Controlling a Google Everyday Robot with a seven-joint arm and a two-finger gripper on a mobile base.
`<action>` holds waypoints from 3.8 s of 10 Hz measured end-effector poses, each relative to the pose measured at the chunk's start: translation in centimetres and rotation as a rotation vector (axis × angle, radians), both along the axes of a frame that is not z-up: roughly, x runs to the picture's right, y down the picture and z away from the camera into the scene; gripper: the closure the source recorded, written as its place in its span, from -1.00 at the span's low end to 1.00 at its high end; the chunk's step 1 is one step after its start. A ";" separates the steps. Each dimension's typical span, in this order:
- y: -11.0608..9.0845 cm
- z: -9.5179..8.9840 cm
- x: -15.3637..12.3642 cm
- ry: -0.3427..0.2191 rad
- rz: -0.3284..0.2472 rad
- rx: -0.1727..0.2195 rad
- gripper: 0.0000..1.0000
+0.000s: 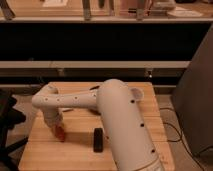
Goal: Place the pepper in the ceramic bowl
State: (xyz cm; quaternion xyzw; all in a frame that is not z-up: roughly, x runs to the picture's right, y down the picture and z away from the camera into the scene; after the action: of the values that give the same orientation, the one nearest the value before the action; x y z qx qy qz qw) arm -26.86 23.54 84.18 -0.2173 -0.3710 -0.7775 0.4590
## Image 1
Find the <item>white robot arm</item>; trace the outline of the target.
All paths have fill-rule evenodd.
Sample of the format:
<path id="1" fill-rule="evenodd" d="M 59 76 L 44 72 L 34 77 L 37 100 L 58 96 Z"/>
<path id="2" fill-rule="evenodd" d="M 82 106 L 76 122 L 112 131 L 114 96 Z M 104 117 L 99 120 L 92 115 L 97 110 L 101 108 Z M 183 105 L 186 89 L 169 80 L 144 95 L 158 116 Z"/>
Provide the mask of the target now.
<path id="1" fill-rule="evenodd" d="M 118 171 L 165 171 L 138 105 L 143 93 L 118 79 L 109 79 L 97 89 L 59 94 L 45 85 L 32 98 L 44 122 L 60 141 L 65 139 L 60 108 L 96 110 L 107 135 Z"/>

